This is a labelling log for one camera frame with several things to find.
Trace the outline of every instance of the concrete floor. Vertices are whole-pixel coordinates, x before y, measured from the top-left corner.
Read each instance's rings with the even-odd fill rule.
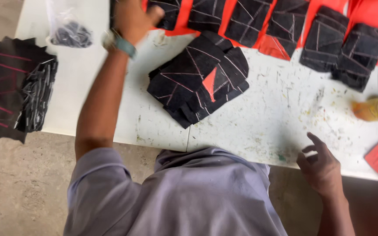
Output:
[[[0,40],[13,37],[22,0],[0,0]],[[26,144],[0,140],[0,236],[62,235],[74,137],[32,133]],[[114,144],[133,180],[153,170],[159,149]],[[298,170],[272,167],[270,198],[290,236],[316,235],[321,202]],[[378,235],[378,182],[344,178],[357,235]]]

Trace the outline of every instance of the shirt sleeve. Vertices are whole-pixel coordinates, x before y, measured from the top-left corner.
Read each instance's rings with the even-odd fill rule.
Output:
[[[103,235],[129,211],[139,190],[113,148],[86,153],[68,187],[64,235]]]

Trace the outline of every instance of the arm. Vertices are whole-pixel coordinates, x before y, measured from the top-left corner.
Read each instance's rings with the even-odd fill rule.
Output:
[[[115,29],[134,46],[164,15],[158,6],[144,13],[139,0],[117,1],[115,11]],[[109,51],[78,118],[77,160],[92,149],[112,147],[127,64],[126,53],[115,49]]]
[[[342,189],[341,164],[326,144],[312,133],[307,136],[314,145],[302,150],[316,151],[308,158],[298,154],[297,164],[305,179],[322,198],[323,212],[318,236],[354,236],[348,201]]]

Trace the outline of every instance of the lavender shirt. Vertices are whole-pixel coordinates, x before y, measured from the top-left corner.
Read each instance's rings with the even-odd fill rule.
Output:
[[[64,235],[286,236],[268,174],[220,148],[163,150],[140,185],[114,149],[94,149],[72,174]]]

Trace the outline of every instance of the hand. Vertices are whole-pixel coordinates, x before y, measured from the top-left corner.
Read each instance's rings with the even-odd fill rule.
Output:
[[[302,152],[316,151],[317,154],[308,158],[303,153],[298,154],[297,164],[304,178],[322,198],[333,200],[344,196],[341,164],[318,137],[310,132],[307,137],[314,145],[304,148]]]
[[[140,0],[116,0],[115,30],[132,45],[136,45],[164,16],[159,6],[151,7],[145,13]]]

